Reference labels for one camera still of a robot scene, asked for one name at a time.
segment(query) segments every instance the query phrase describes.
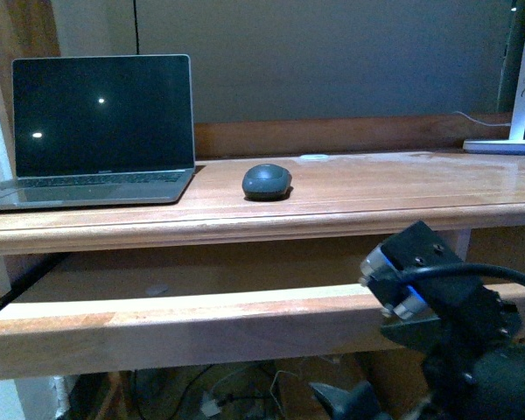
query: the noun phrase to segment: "black screen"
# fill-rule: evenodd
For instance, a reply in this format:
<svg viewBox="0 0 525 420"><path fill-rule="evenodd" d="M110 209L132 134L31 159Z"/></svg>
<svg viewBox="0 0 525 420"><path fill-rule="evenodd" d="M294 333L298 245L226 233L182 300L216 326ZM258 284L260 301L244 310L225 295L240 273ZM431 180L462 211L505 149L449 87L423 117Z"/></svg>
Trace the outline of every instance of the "black screen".
<svg viewBox="0 0 525 420"><path fill-rule="evenodd" d="M186 55L13 63L18 176L193 167Z"/></svg>

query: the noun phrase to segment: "laptop keyboard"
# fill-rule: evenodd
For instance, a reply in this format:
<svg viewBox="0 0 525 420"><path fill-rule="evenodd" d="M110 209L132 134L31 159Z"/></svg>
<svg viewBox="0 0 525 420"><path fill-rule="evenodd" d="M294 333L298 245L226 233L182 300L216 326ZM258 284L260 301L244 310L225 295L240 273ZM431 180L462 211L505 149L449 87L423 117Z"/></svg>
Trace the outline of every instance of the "laptop keyboard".
<svg viewBox="0 0 525 420"><path fill-rule="evenodd" d="M182 172L112 173L106 175L82 175L76 177L50 177L18 179L18 187L46 186L100 186L106 184L145 184L149 182L176 182Z"/></svg>

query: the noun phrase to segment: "laptop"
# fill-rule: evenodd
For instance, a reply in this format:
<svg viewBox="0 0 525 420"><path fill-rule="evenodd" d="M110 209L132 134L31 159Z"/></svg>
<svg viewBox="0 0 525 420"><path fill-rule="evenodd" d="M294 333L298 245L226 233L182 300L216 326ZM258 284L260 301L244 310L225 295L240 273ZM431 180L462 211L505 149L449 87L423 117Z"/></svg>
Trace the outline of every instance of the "laptop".
<svg viewBox="0 0 525 420"><path fill-rule="evenodd" d="M194 174L187 55L16 59L0 210L173 203Z"/></svg>

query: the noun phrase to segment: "gray mouse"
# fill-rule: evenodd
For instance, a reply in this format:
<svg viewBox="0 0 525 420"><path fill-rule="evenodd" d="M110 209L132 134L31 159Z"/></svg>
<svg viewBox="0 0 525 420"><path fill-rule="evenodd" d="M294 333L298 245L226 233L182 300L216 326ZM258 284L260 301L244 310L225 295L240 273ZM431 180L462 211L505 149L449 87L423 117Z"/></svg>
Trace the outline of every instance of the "gray mouse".
<svg viewBox="0 0 525 420"><path fill-rule="evenodd" d="M277 164L258 164L243 177L243 192L249 200L275 201L287 198L291 174Z"/></svg>

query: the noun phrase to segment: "desk lamp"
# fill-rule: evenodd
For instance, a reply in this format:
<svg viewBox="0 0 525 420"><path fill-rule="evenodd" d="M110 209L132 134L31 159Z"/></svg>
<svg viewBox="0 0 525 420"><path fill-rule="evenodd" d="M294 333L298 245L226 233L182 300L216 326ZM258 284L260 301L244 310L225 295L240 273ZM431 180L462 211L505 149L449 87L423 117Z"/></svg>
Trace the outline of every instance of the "desk lamp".
<svg viewBox="0 0 525 420"><path fill-rule="evenodd" d="M521 57L519 83L515 92L514 111L508 140L465 140L463 149L470 153L525 155L525 44Z"/></svg>

